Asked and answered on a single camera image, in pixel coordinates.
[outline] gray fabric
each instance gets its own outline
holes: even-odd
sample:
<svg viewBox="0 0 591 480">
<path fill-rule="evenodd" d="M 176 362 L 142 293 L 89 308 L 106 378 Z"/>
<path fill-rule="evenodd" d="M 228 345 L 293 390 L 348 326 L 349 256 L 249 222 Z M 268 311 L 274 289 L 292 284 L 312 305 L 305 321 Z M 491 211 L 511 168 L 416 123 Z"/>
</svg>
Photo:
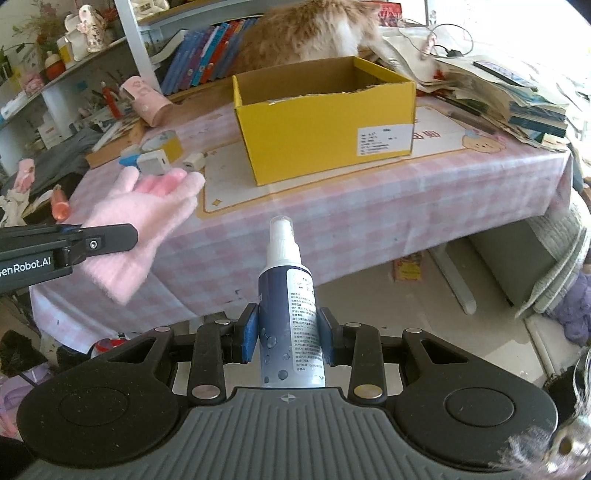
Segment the gray fabric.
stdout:
<svg viewBox="0 0 591 480">
<path fill-rule="evenodd" d="M 69 173 L 84 175 L 89 169 L 85 156 L 101 136 L 102 134 L 85 128 L 52 149 L 36 155 L 34 157 L 35 182 L 31 186 L 31 197 L 44 193 Z M 1 195 L 5 195 L 14 185 L 16 177 L 17 175 L 14 174 L 2 186 Z"/>
</svg>

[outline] hand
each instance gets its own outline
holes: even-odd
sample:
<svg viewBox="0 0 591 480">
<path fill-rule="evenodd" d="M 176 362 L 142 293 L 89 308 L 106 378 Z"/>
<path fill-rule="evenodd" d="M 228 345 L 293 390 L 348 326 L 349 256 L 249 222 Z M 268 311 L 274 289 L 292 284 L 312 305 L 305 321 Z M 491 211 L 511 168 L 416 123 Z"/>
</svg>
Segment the hand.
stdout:
<svg viewBox="0 0 591 480">
<path fill-rule="evenodd" d="M 82 270 L 120 304 L 126 304 L 144 282 L 157 248 L 197 207 L 205 179 L 173 168 L 161 177 L 125 167 L 107 197 L 99 202 L 83 228 L 130 223 L 138 243 L 129 252 L 99 255 L 82 263 Z"/>
</svg>

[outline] cartoon bear print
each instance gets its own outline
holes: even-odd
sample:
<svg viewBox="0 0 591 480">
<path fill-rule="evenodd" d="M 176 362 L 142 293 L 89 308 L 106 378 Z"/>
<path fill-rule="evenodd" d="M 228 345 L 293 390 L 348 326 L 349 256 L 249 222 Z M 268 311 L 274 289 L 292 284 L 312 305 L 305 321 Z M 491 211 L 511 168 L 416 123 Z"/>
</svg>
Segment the cartoon bear print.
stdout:
<svg viewBox="0 0 591 480">
<path fill-rule="evenodd" d="M 498 140 L 479 135 L 474 130 L 466 130 L 466 135 L 462 137 L 462 145 L 480 153 L 499 153 L 501 150 L 506 149 L 506 146 Z"/>
</svg>

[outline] figurine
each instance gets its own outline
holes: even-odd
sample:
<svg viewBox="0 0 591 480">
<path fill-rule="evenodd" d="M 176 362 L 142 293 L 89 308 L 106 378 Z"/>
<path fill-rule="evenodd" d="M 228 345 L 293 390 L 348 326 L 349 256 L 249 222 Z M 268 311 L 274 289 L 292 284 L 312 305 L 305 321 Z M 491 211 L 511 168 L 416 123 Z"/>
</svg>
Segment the figurine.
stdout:
<svg viewBox="0 0 591 480">
<path fill-rule="evenodd" d="M 76 27 L 86 35 L 86 46 L 90 53 L 102 51 L 107 48 L 105 28 L 107 23 L 103 17 L 90 5 L 82 5 L 78 12 L 80 23 Z"/>
</svg>

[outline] stack of papers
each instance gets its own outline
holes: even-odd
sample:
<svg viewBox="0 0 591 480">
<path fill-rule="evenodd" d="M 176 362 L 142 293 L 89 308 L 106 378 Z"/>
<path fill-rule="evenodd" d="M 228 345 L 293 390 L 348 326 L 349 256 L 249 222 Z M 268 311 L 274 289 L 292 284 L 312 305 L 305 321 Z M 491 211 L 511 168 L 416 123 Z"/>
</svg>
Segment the stack of papers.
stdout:
<svg viewBox="0 0 591 480">
<path fill-rule="evenodd" d="M 451 91 L 450 98 L 480 110 L 483 118 L 523 143 L 548 150 L 567 150 L 570 102 L 558 88 L 536 85 L 537 91 L 533 91 L 530 87 L 510 85 L 476 67 L 474 61 L 499 64 L 483 56 L 437 59 L 446 79 L 452 81 L 451 86 L 445 87 Z M 515 73 L 530 79 L 522 72 Z"/>
<path fill-rule="evenodd" d="M 382 27 L 380 32 L 384 39 L 384 48 L 374 52 L 379 57 L 378 63 L 414 80 L 417 89 L 425 93 L 433 93 L 451 84 L 434 78 L 439 68 L 435 59 L 421 55 L 408 36 L 400 33 L 399 28 Z M 415 43 L 420 45 L 420 38 Z"/>
</svg>

